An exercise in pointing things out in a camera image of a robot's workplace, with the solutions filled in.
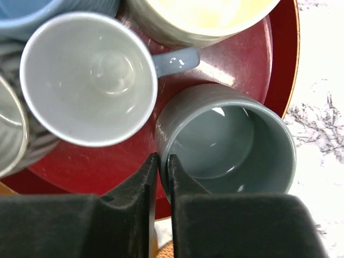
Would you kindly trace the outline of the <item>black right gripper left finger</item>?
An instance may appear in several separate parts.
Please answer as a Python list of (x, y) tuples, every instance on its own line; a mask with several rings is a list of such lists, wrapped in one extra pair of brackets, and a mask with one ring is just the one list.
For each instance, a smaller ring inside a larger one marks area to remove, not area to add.
[(94, 194), (1, 198), (1, 257), (155, 257), (158, 155)]

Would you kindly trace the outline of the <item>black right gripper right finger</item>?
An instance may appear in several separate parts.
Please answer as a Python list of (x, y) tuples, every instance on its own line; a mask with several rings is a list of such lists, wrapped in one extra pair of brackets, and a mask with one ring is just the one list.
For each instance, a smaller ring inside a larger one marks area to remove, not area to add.
[(280, 193), (211, 194), (168, 162), (175, 257), (326, 257), (304, 203)]

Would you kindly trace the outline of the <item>woven rattan coaster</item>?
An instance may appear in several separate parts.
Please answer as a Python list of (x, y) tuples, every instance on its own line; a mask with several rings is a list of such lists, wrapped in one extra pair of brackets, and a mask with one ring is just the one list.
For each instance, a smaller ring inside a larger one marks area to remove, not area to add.
[(156, 258), (174, 258), (173, 241), (167, 242), (163, 245), (156, 254)]

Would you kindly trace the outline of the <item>dark green mug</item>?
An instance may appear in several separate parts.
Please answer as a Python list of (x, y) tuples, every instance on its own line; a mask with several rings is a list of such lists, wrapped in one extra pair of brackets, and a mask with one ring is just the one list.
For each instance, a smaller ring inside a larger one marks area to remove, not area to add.
[(168, 163), (213, 194), (289, 191), (296, 147), (283, 120), (249, 96), (221, 84), (177, 93), (155, 125), (160, 178), (170, 196)]

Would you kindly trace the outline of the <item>cream yellow mug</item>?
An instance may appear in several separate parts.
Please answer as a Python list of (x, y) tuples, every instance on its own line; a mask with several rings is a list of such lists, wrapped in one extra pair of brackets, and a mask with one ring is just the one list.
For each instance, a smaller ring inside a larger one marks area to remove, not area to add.
[(204, 48), (261, 21), (277, 5), (274, 0), (127, 1), (134, 20), (166, 47)]

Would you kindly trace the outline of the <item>light blue mug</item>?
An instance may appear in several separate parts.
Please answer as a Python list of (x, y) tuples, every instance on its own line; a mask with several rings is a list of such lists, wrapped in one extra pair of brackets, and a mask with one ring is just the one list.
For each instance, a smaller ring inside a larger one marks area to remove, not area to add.
[(71, 11), (92, 11), (114, 17), (120, 1), (113, 0), (3, 0), (1, 37), (26, 41), (49, 19)]

